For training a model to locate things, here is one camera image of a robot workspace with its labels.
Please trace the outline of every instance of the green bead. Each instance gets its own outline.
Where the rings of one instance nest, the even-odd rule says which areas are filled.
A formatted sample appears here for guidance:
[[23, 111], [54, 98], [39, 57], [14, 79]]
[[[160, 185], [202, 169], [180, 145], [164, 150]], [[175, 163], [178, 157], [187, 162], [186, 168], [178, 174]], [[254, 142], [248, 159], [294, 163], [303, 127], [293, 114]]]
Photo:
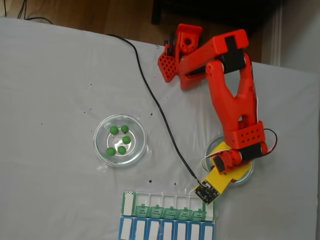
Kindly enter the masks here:
[[116, 150], [113, 147], [108, 147], [106, 149], [106, 155], [107, 156], [114, 156], [114, 155], [116, 155]]
[[124, 137], [122, 138], [122, 142], [123, 142], [124, 144], [129, 144], [129, 143], [131, 143], [131, 138], [130, 138], [129, 136], [124, 136]]
[[120, 153], [120, 154], [125, 154], [126, 153], [126, 148], [124, 147], [124, 146], [120, 146], [120, 147], [118, 147], [118, 153]]
[[129, 127], [127, 125], [122, 125], [121, 126], [121, 131], [126, 134], [127, 132], [129, 132]]
[[117, 126], [111, 126], [110, 127], [110, 133], [113, 134], [113, 135], [117, 135], [119, 132], [119, 129]]

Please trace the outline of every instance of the white tablecloth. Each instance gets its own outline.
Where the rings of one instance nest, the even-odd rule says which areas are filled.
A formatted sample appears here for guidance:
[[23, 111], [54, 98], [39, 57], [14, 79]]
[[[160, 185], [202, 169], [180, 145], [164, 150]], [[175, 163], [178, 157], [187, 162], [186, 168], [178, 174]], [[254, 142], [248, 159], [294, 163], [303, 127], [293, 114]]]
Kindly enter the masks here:
[[[207, 83], [185, 92], [177, 77], [165, 83], [157, 68], [163, 47], [132, 42], [182, 155], [201, 175], [197, 159], [222, 132]], [[318, 79], [258, 63], [253, 69], [259, 118], [279, 141], [256, 161], [249, 182], [218, 198], [215, 237], [315, 239]], [[226, 80], [236, 89], [237, 73]], [[105, 168], [93, 134], [120, 113], [143, 125], [148, 152], [130, 168]], [[1, 240], [115, 240], [123, 191], [187, 194], [196, 184], [129, 45], [24, 20], [0, 19], [0, 154]]]

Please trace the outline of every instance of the black cable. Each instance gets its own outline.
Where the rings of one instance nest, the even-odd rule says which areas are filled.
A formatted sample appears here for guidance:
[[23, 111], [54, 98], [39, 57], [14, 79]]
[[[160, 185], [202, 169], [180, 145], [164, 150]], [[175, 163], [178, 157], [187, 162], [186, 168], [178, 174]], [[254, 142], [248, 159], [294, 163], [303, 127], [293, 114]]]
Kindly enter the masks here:
[[52, 21], [50, 21], [48, 18], [43, 17], [43, 16], [27, 17], [27, 0], [23, 0], [21, 9], [20, 9], [18, 17], [17, 17], [18, 19], [21, 18], [23, 10], [24, 10], [24, 18], [23, 18], [24, 20], [30, 21], [30, 20], [34, 20], [34, 19], [42, 19], [42, 20], [48, 21], [50, 24], [53, 25]]
[[22, 3], [22, 6], [21, 6], [21, 9], [20, 9], [20, 11], [19, 11], [19, 14], [18, 14], [17, 19], [20, 19], [20, 18], [21, 18], [22, 11], [24, 10], [24, 7], [25, 7], [25, 2], [26, 2], [26, 0], [23, 0], [23, 3]]
[[143, 79], [143, 81], [144, 81], [144, 84], [145, 84], [146, 88], [148, 89], [151, 97], [153, 98], [155, 104], [157, 105], [157, 107], [158, 107], [158, 109], [159, 109], [159, 111], [160, 111], [160, 113], [161, 113], [161, 115], [162, 115], [162, 118], [163, 118], [163, 120], [164, 120], [166, 129], [168, 130], [168, 133], [169, 133], [169, 135], [170, 135], [170, 138], [171, 138], [171, 140], [172, 140], [172, 143], [173, 143], [173, 146], [174, 146], [176, 152], [178, 153], [178, 155], [179, 155], [179, 157], [181, 158], [182, 162], [184, 163], [184, 165], [186, 166], [186, 168], [188, 169], [188, 171], [190, 172], [190, 174], [194, 177], [194, 179], [195, 179], [201, 186], [206, 187], [205, 185], [203, 185], [202, 182], [200, 182], [200, 180], [197, 178], [197, 176], [195, 175], [195, 173], [194, 173], [194, 172], [192, 171], [192, 169], [189, 167], [189, 165], [188, 165], [188, 163], [186, 162], [186, 160], [184, 159], [184, 157], [181, 155], [181, 153], [180, 153], [180, 151], [179, 151], [179, 149], [178, 149], [178, 146], [177, 146], [177, 144], [176, 144], [176, 141], [175, 141], [175, 139], [174, 139], [174, 136], [172, 135], [172, 132], [171, 132], [171, 130], [170, 130], [170, 127], [169, 127], [168, 121], [167, 121], [167, 119], [166, 119], [166, 116], [165, 116], [165, 114], [164, 114], [164, 112], [163, 112], [163, 110], [162, 110], [162, 108], [161, 108], [158, 100], [156, 99], [155, 95], [153, 94], [153, 92], [152, 92], [152, 90], [151, 90], [151, 88], [150, 88], [149, 84], [147, 83], [147, 80], [146, 80], [146, 78], [145, 78], [145, 76], [144, 76], [144, 73], [143, 73], [142, 68], [141, 68], [141, 65], [140, 65], [139, 56], [138, 56], [138, 51], [137, 51], [136, 47], [135, 47], [131, 42], [129, 42], [128, 40], [124, 39], [123, 37], [120, 37], [120, 36], [117, 36], [117, 35], [114, 35], [114, 34], [107, 34], [107, 35], [108, 35], [108, 36], [111, 36], [111, 37], [114, 37], [114, 38], [117, 38], [117, 39], [120, 39], [120, 40], [126, 42], [127, 44], [129, 44], [131, 47], [133, 47], [134, 52], [135, 52], [136, 61], [137, 61], [137, 63], [138, 63], [138, 67], [139, 67], [139, 70], [140, 70], [141, 77], [142, 77], [142, 79]]
[[23, 19], [26, 20], [27, 0], [24, 0], [24, 1], [25, 1], [25, 8], [24, 8], [24, 17], [23, 17]]
[[7, 16], [6, 0], [3, 0], [4, 4], [4, 16]]
[[52, 21], [50, 21], [48, 18], [45, 18], [45, 17], [43, 17], [43, 16], [36, 16], [36, 17], [28, 17], [28, 18], [26, 18], [25, 20], [33, 20], [33, 19], [43, 19], [43, 20], [46, 20], [46, 21], [48, 21], [50, 24], [52, 24], [53, 25], [53, 23], [52, 23]]
[[276, 148], [277, 143], [278, 143], [278, 135], [276, 134], [275, 131], [273, 131], [273, 130], [270, 129], [270, 128], [265, 128], [265, 129], [263, 129], [263, 130], [269, 130], [269, 131], [271, 131], [271, 132], [274, 134], [274, 136], [275, 136], [275, 140], [274, 140], [274, 144], [273, 144], [273, 146], [271, 147], [271, 149], [270, 149], [266, 154], [262, 155], [262, 157], [267, 156], [267, 155], [269, 155], [270, 153], [272, 153], [273, 150]]

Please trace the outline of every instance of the petri dish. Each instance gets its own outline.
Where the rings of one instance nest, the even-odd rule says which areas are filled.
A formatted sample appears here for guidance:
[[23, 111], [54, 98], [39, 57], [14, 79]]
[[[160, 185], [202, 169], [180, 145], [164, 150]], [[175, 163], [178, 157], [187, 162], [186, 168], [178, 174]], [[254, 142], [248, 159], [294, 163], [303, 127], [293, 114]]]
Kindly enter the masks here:
[[[205, 151], [204, 151], [204, 157], [208, 156], [212, 152], [212, 150], [215, 149], [215, 147], [218, 146], [224, 140], [225, 140], [225, 138], [224, 138], [224, 136], [222, 134], [221, 135], [217, 135], [216, 137], [214, 137], [209, 142], [209, 144], [206, 146]], [[241, 177], [240, 179], [234, 179], [233, 181], [231, 181], [229, 183], [230, 185], [235, 186], [235, 185], [242, 184], [242, 183], [246, 182], [250, 178], [252, 172], [254, 171], [255, 161], [251, 161], [249, 164], [251, 164], [251, 167], [243, 175], [243, 177]], [[205, 160], [203, 160], [203, 166], [205, 167], [205, 169], [207, 171], [211, 170], [211, 167], [213, 166], [213, 164], [212, 164], [210, 158], [206, 158]]]
[[[129, 131], [123, 133], [121, 126], [127, 125]], [[110, 127], [117, 126], [118, 134], [110, 133]], [[123, 143], [124, 136], [129, 136], [131, 142]], [[142, 125], [132, 116], [116, 114], [104, 119], [96, 128], [93, 136], [95, 153], [105, 164], [112, 167], [124, 167], [138, 161], [147, 147], [147, 134]], [[125, 147], [125, 154], [118, 152], [118, 147]], [[115, 155], [109, 156], [107, 148], [115, 148]]]

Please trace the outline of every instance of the pill organizer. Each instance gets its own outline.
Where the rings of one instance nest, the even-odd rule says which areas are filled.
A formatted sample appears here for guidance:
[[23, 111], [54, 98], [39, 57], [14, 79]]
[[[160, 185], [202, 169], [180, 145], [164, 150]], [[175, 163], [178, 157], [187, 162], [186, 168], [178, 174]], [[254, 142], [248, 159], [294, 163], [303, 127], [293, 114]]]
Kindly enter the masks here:
[[118, 240], [214, 240], [215, 203], [198, 197], [125, 191]]

